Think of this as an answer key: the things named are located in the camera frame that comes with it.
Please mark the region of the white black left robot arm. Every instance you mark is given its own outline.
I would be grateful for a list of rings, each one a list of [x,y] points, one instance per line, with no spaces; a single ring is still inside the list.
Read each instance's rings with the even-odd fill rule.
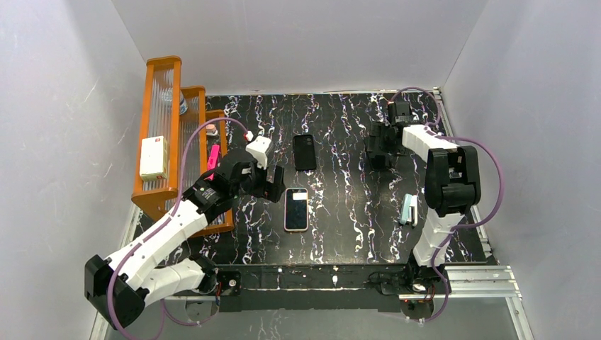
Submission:
[[[185,290],[212,295],[219,287],[218,268],[203,255],[171,266],[161,263],[194,234],[229,211],[241,195],[273,203],[286,189],[285,169],[277,165],[271,181],[251,153],[236,149],[219,166],[201,174],[159,221],[106,258],[91,257],[84,267],[84,296],[111,324],[123,331],[143,310]]]

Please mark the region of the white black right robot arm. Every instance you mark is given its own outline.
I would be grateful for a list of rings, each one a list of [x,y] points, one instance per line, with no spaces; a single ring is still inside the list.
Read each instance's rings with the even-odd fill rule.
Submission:
[[[481,199],[478,153],[474,147],[460,147],[419,123],[405,101],[390,102],[387,110],[386,121],[372,123],[364,138],[366,158],[374,171],[391,169],[393,157],[407,152],[426,163],[428,210],[412,255],[418,266],[441,266],[452,228]]]

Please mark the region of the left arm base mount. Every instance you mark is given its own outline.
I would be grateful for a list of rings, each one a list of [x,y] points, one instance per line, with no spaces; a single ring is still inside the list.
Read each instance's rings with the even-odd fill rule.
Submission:
[[[209,276],[200,289],[186,298],[185,312],[193,324],[204,324],[220,311],[224,297],[240,294],[242,275],[239,271],[219,271]]]

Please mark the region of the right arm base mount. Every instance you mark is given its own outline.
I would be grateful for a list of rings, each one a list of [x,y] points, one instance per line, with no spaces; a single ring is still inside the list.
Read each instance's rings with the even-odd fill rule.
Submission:
[[[368,276],[366,285],[382,295],[398,296],[405,317],[421,323],[438,317],[451,293],[450,280],[443,266],[407,265],[399,272],[377,271]]]

